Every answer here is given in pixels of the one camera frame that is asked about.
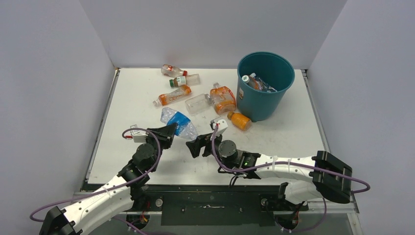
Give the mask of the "blue label crushed bottle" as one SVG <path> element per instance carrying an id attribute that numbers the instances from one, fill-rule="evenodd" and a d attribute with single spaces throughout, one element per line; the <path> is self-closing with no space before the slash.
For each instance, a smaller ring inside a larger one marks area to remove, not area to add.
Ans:
<path id="1" fill-rule="evenodd" d="M 175 135 L 180 138 L 192 141 L 198 136 L 196 127 L 191 120 L 174 109 L 168 107 L 162 108 L 160 121 L 166 125 L 176 123 Z"/>

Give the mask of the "slim orange label bottle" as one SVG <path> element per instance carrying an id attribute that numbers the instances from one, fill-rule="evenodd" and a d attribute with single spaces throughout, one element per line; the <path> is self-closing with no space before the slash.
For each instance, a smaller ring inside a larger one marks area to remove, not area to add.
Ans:
<path id="1" fill-rule="evenodd" d="M 187 85 L 180 86 L 179 88 L 175 89 L 174 91 L 170 93 L 159 95 L 158 98 L 153 101 L 153 105 L 155 107 L 166 106 L 187 95 L 190 95 L 191 92 L 192 90 L 189 86 Z"/>

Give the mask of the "orange juice bottle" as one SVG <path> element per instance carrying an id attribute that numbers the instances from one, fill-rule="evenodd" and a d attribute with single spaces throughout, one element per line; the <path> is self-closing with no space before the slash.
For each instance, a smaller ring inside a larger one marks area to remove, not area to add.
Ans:
<path id="1" fill-rule="evenodd" d="M 241 131 L 247 131 L 252 124 L 252 121 L 241 113 L 229 112 L 227 118 Z"/>

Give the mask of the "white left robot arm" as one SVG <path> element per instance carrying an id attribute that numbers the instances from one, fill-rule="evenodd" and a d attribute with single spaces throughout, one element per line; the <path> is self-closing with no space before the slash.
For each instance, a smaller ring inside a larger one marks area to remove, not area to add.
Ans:
<path id="1" fill-rule="evenodd" d="M 88 235 L 121 212 L 140 211 L 146 204 L 143 187 L 159 164 L 163 150 L 172 145 L 177 124 L 160 128 L 131 127 L 122 132 L 126 140 L 140 143 L 131 160 L 109 182 L 91 194 L 69 199 L 70 205 L 48 205 L 41 221 L 41 235 Z"/>

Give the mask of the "large orange label bottle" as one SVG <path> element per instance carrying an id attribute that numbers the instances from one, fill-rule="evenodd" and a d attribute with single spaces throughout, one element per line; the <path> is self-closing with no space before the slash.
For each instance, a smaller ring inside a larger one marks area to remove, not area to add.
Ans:
<path id="1" fill-rule="evenodd" d="M 253 88 L 253 89 L 257 90 L 257 91 L 260 91 L 261 90 L 261 88 L 258 85 L 258 83 L 256 82 L 256 80 L 254 78 L 250 77 L 249 75 L 244 75 L 244 76 L 241 77 L 241 79 L 249 87 L 251 87 L 251 88 Z"/>

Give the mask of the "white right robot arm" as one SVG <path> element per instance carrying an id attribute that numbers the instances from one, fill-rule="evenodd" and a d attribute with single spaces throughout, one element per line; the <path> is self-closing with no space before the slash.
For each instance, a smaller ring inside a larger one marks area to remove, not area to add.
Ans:
<path id="1" fill-rule="evenodd" d="M 221 170 L 246 179 L 286 179 L 277 195 L 277 204 L 284 210 L 316 198 L 338 204 L 350 202 L 352 168 L 330 152 L 319 150 L 302 158 L 268 156 L 239 150 L 233 141 L 213 134 L 200 135 L 186 146 L 192 157 L 212 155 Z"/>

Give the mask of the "clear plastic jar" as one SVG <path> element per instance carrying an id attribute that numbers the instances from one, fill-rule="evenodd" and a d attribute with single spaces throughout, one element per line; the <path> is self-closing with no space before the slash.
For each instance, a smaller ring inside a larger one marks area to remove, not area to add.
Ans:
<path id="1" fill-rule="evenodd" d="M 192 116 L 208 109 L 211 104 L 212 101 L 208 94 L 200 94 L 185 101 L 186 109 Z"/>

